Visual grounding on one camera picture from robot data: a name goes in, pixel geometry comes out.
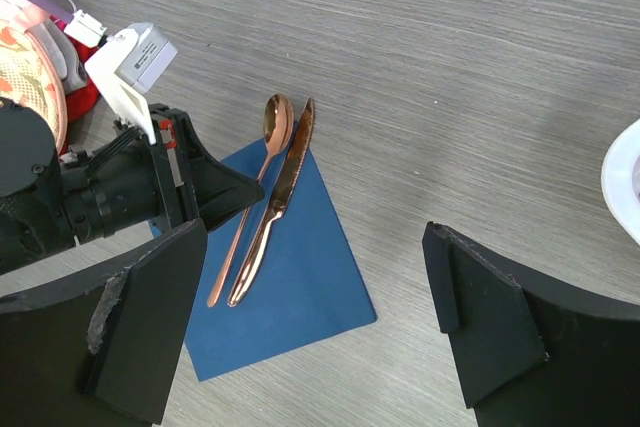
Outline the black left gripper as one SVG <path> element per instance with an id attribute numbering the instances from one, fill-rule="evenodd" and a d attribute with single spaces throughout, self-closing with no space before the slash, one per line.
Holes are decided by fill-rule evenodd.
<path id="1" fill-rule="evenodd" d="M 198 216 L 214 231 L 264 198 L 252 177 L 216 160 L 184 111 L 151 106 L 152 144 L 141 128 L 60 159 L 63 206 L 75 239 L 90 242 L 149 221 L 162 232 Z"/>

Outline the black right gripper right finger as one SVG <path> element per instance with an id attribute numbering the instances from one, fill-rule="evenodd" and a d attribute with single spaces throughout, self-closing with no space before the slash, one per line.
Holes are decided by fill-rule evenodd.
<path id="1" fill-rule="evenodd" d="M 638 305 L 443 224 L 427 224 L 422 246 L 439 327 L 478 425 L 638 425 Z"/>

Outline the blue paper napkin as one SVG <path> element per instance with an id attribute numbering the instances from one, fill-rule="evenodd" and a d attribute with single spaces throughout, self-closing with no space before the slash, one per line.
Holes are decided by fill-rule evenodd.
<path id="1" fill-rule="evenodd" d="M 250 291 L 236 307 L 206 304 L 240 219 L 209 233 L 185 343 L 207 381 L 371 324 L 377 313 L 321 173 L 304 161 Z"/>

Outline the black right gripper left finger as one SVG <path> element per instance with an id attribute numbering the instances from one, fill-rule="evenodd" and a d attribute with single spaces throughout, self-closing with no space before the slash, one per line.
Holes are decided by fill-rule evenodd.
<path id="1" fill-rule="evenodd" d="M 2 297 L 2 425 L 161 424 L 206 246 L 191 221 Z"/>

